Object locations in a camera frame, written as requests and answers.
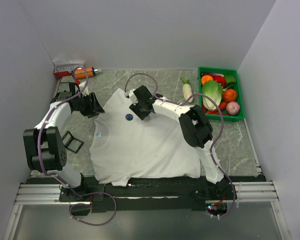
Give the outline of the blue round brooch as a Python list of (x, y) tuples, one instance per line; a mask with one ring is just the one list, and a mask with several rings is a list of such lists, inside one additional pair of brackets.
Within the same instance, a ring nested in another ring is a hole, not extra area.
[(126, 119), (127, 121), (132, 121), (133, 118), (134, 118), (134, 116), (133, 116), (132, 114), (130, 114), (130, 113), (125, 115), (125, 119)]

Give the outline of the white t-shirt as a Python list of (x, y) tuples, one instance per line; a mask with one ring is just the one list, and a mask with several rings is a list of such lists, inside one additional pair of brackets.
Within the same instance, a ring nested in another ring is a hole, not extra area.
[(94, 121), (89, 148), (94, 176), (101, 184), (125, 187), (131, 178), (198, 178), (201, 163), (184, 140), (179, 123), (161, 114), (140, 120), (126, 115), (131, 101), (117, 89)]

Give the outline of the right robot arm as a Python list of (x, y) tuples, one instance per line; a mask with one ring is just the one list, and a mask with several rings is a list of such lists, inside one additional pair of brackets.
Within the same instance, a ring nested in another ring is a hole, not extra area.
[(199, 105), (176, 104), (164, 96), (153, 95), (144, 85), (125, 91), (124, 94), (132, 102), (129, 106), (130, 110), (141, 120), (154, 113), (178, 122), (184, 140), (196, 150), (199, 156), (209, 184), (209, 195), (216, 200), (225, 195), (230, 182), (225, 177), (213, 147), (213, 128), (204, 110)]

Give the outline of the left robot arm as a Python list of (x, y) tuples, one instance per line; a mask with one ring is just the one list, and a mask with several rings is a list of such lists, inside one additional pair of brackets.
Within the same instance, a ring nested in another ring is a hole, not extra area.
[(89, 195), (89, 188), (83, 175), (67, 163), (67, 149), (60, 129), (73, 112), (92, 118), (105, 111), (95, 93), (88, 90), (87, 83), (62, 84), (65, 88), (50, 101), (49, 110), (40, 123), (23, 132), (26, 160), (30, 170), (55, 178), (64, 188), (71, 188), (71, 195), (77, 201), (83, 201)]

